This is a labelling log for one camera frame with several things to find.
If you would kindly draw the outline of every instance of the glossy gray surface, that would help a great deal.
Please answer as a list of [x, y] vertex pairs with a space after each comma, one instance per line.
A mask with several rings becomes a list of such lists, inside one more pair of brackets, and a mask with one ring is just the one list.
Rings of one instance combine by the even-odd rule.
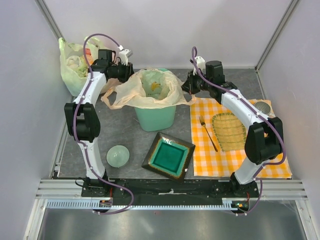
[[43, 223], [38, 240], [306, 240], [294, 202], [261, 201], [238, 217], [210, 210], [98, 216], [91, 210], [46, 209]]
[[[188, 69], [170, 70], [183, 82], [187, 79]], [[226, 81], [233, 82], [247, 99], [262, 99], [254, 69], [225, 69], [224, 74]], [[200, 92], [196, 96], [210, 97], [207, 92]], [[190, 96], [185, 95], [185, 98], [189, 100]], [[110, 96], [111, 102], [115, 99], [115, 94]], [[110, 178], [164, 178], [141, 167], [157, 132], [146, 132], [141, 129], [133, 107], [125, 106], [122, 109], [110, 110], [98, 99], [95, 110], [101, 123], [98, 140], [100, 155]], [[178, 105], [173, 125], [161, 132], [191, 142], [190, 107]], [[108, 150], [115, 145], [123, 145], [130, 152], [128, 163], [120, 168], [111, 167], [106, 160]], [[85, 175], [86, 167], [80, 148], [73, 137], [68, 135], [59, 177], [85, 177]], [[194, 176], [192, 160], [185, 178], [203, 178]]]

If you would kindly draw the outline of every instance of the plastic bag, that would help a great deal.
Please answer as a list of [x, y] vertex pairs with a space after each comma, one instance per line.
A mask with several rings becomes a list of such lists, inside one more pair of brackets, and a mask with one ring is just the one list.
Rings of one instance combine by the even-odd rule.
[[[162, 109], [175, 105], [192, 105], [196, 98], [192, 95], [187, 102], [181, 85], [183, 83], [170, 71], [158, 69], [140, 70], [134, 73], [127, 82], [111, 87], [101, 100], [110, 109], [121, 109], [132, 106], [140, 109]], [[113, 105], [108, 97], [116, 92]]]
[[[85, 55], [90, 64], [98, 58], [99, 49], [107, 49], [102, 42], [92, 37], [87, 43]], [[78, 96], [84, 87], [88, 77], [88, 65], [84, 58], [83, 45], [67, 43], [64, 38], [59, 38], [60, 48], [60, 71], [61, 77], [69, 92], [73, 96]], [[119, 85], [117, 79], [111, 78], [101, 90], [105, 93], [110, 87]]]

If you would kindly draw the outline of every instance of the square plate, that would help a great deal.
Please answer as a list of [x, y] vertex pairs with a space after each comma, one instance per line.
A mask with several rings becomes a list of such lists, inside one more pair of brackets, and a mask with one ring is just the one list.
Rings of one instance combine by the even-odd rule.
[[195, 147], [192, 143], [158, 132], [142, 167], [182, 183]]

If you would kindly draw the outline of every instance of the orange and white checkered tablecloth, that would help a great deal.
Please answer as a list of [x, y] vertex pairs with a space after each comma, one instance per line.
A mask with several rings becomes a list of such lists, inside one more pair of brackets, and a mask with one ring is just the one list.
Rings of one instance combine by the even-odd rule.
[[[252, 104], [257, 101], [256, 99], [249, 100]], [[230, 112], [226, 107], [211, 98], [196, 98], [196, 102], [190, 106], [191, 137], [192, 143], [196, 146], [193, 153], [195, 176], [229, 177], [241, 166], [245, 159], [244, 149], [223, 152], [212, 127], [214, 115]], [[205, 126], [217, 146], [218, 152], [215, 151], [206, 130], [200, 124], [200, 115], [204, 118]], [[278, 155], [272, 162], [279, 162], [282, 156], [282, 154]], [[291, 178], [291, 176], [292, 173], [287, 159], [281, 165], [267, 165], [258, 175], [259, 178]]]

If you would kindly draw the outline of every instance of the woven basket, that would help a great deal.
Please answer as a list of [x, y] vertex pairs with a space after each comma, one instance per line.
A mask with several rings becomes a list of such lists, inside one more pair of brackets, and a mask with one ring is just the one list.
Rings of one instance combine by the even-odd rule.
[[212, 128], [222, 151], [245, 148], [246, 128], [233, 113], [224, 112], [214, 115]]

